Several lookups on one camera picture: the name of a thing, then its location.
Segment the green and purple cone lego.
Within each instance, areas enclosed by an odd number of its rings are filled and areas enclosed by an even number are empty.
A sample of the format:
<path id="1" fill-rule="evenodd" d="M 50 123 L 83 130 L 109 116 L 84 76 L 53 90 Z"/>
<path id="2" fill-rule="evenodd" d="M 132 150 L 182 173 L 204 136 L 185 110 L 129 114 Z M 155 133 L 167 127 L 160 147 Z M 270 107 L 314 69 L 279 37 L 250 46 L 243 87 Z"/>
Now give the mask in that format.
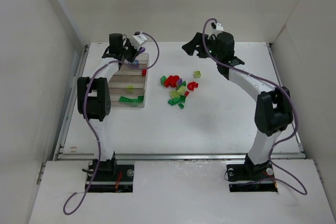
<path id="1" fill-rule="evenodd" d="M 144 96 L 140 95 L 136 99 L 131 99 L 132 106 L 143 106 L 144 105 Z"/>

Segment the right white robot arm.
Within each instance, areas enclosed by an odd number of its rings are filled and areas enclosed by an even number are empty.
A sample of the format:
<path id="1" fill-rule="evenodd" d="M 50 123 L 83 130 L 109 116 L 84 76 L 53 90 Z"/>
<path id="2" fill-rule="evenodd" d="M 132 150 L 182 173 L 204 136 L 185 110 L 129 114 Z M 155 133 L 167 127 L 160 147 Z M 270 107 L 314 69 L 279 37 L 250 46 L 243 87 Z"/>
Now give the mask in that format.
<path id="1" fill-rule="evenodd" d="M 249 176 L 267 169 L 273 144 L 293 120 L 287 100 L 289 90 L 252 77 L 245 63 L 235 56 L 235 41 L 230 33 L 221 32 L 211 36 L 196 33 L 182 49 L 189 56 L 197 54 L 199 58 L 214 57 L 218 72 L 242 88 L 255 101 L 254 121 L 257 133 L 250 151 L 246 154 L 243 168 Z"/>

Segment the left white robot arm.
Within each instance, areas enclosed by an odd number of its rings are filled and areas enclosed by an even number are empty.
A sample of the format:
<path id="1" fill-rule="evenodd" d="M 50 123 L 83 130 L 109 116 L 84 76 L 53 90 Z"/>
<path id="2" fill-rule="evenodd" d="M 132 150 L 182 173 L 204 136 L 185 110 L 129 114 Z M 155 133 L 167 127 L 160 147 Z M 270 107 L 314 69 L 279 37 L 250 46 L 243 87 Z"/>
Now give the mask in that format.
<path id="1" fill-rule="evenodd" d="M 87 122 L 98 144 L 98 158 L 86 170 L 90 177 L 99 173 L 114 173 L 114 150 L 106 124 L 112 107 L 108 82 L 122 66 L 138 66 L 134 61 L 143 51 L 147 40 L 141 32 L 136 32 L 130 38 L 120 33 L 110 34 L 109 45 L 93 74 L 77 80 L 78 112 Z"/>

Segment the lime lego near right arm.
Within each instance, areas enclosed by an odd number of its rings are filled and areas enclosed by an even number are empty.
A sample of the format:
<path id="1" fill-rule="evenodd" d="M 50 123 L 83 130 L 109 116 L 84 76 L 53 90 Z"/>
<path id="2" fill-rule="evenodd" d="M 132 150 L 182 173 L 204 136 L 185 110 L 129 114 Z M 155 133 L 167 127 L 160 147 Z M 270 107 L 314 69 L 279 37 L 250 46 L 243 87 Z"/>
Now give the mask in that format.
<path id="1" fill-rule="evenodd" d="M 202 76 L 200 71 L 194 71 L 194 78 L 200 78 Z"/>

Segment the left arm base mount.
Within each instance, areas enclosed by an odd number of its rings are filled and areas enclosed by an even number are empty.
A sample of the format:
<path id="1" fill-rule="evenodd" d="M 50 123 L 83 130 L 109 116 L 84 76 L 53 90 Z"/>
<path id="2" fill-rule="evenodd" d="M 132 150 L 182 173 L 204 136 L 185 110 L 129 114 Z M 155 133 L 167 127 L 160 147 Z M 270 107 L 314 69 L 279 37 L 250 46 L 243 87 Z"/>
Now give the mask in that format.
<path id="1" fill-rule="evenodd" d="M 134 179 L 134 165 L 115 165 L 114 167 L 100 163 L 100 167 L 90 184 L 94 169 L 93 165 L 89 170 L 82 169 L 87 173 L 85 190 L 89 193 L 132 193 Z"/>

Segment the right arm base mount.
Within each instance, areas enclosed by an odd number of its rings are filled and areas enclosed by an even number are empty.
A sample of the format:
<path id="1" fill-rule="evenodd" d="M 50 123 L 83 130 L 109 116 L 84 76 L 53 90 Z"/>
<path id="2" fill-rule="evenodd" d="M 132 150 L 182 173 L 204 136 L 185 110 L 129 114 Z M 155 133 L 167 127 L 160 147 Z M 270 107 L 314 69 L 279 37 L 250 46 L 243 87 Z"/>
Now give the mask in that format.
<path id="1" fill-rule="evenodd" d="M 225 176 L 231 193 L 278 192 L 274 170 L 269 163 L 260 166 L 227 163 Z"/>

